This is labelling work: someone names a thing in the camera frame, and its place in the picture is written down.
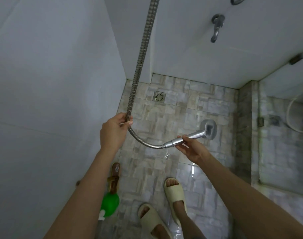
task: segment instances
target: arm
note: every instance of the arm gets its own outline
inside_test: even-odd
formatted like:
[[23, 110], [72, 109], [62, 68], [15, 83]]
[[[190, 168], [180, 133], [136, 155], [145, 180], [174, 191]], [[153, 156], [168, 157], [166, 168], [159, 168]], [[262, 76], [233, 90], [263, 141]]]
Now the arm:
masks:
[[44, 239], [94, 238], [110, 164], [133, 123], [124, 123], [125, 115], [119, 113], [103, 124], [101, 150]]
[[280, 206], [238, 178], [204, 145], [183, 136], [177, 149], [199, 165], [248, 238], [303, 238], [303, 225]]

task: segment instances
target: green balloon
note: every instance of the green balloon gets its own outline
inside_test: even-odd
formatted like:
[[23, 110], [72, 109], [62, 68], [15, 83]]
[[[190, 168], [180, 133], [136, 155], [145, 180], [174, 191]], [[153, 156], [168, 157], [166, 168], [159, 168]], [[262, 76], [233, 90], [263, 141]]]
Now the green balloon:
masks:
[[107, 193], [102, 201], [101, 210], [105, 210], [104, 217], [111, 216], [119, 205], [119, 197], [117, 194]]

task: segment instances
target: hand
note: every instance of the hand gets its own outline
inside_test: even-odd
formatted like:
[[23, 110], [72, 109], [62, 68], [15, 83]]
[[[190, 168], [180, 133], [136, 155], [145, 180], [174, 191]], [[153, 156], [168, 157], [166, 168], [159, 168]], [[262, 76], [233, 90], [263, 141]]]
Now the hand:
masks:
[[125, 122], [126, 113], [118, 113], [116, 116], [103, 123], [100, 131], [101, 151], [116, 153], [125, 141], [127, 129], [133, 124], [133, 117]]
[[182, 139], [185, 141], [183, 144], [179, 144], [176, 148], [181, 151], [186, 157], [193, 163], [199, 165], [199, 162], [202, 158], [206, 158], [210, 155], [208, 149], [198, 142], [196, 139], [191, 139], [185, 135], [182, 136]]

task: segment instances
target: person's left arm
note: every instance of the person's left arm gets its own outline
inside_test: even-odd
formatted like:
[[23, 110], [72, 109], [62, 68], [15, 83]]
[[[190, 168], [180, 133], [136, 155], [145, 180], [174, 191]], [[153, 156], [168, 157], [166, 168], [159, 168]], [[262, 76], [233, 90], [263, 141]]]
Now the person's left arm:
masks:
[[118, 113], [103, 124], [101, 150], [44, 239], [94, 238], [110, 164], [133, 123], [124, 123], [125, 115]]

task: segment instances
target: foot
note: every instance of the foot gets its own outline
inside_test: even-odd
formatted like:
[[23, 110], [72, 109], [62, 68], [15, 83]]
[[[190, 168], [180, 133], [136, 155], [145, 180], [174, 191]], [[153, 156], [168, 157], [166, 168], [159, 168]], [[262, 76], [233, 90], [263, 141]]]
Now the foot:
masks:
[[[140, 215], [140, 218], [142, 218], [147, 212], [149, 211], [149, 207], [148, 206], [145, 206], [141, 215]], [[163, 227], [163, 225], [161, 224], [158, 224], [151, 232], [151, 234], [154, 236], [154, 237], [157, 237], [158, 239], [170, 239], [166, 229]]]
[[[166, 181], [166, 186], [170, 187], [170, 186], [174, 186], [174, 185], [179, 185], [178, 181], [175, 179], [168, 179]], [[175, 201], [173, 202], [173, 209], [176, 213], [176, 216], [179, 218], [181, 215], [185, 215], [186, 210], [185, 210], [185, 205], [184, 202], [182, 200], [179, 201]]]

